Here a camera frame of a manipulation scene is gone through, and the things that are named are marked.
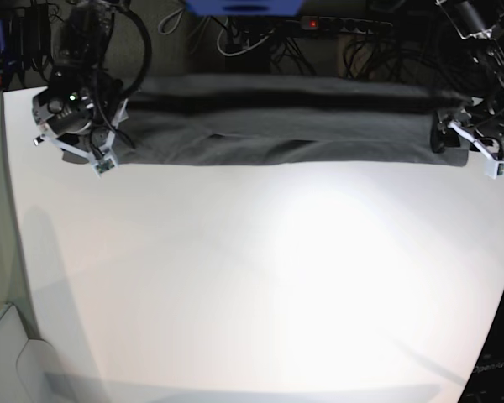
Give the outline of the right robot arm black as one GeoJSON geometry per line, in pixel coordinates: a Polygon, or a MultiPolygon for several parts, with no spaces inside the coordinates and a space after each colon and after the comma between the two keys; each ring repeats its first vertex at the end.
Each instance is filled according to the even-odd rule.
{"type": "Polygon", "coordinates": [[[129,1],[73,1],[68,19],[59,32],[58,51],[47,88],[33,98],[32,116],[39,130],[36,145],[57,140],[59,148],[71,146],[73,154],[86,151],[97,160],[102,146],[94,139],[105,131],[131,149],[133,140],[118,128],[118,108],[133,96],[147,76],[152,44],[142,18],[129,1]],[[104,68],[113,37],[115,17],[120,14],[138,30],[144,53],[139,72],[125,87],[104,68]]]}

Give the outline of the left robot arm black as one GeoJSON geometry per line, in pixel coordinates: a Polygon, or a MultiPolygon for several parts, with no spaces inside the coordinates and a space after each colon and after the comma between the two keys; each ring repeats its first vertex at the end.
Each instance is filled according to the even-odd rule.
{"type": "Polygon", "coordinates": [[[491,81],[470,110],[468,129],[504,146],[504,1],[437,1],[470,58],[491,81]]]}

